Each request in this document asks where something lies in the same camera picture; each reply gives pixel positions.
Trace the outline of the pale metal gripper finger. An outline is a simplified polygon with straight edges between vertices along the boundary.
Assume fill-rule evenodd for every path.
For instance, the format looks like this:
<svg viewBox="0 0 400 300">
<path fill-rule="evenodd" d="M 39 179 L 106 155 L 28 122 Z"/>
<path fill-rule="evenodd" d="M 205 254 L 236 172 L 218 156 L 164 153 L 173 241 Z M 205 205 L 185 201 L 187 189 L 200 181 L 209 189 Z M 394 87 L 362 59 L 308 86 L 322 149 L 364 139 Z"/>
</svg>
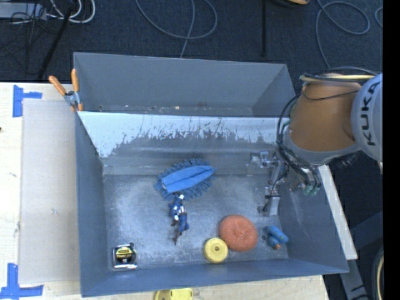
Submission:
<svg viewBox="0 0 400 300">
<path fill-rule="evenodd" d="M 257 207 L 257 211 L 260 215 L 270 217 L 277 216 L 279 211 L 279 203 L 281 195 L 279 191 L 272 186 L 265 187 L 264 189 L 264 201 Z"/>
<path fill-rule="evenodd" d="M 272 174 L 276 169 L 276 155 L 271 151 L 251 152 L 246 164 L 246 175 Z"/>
</svg>

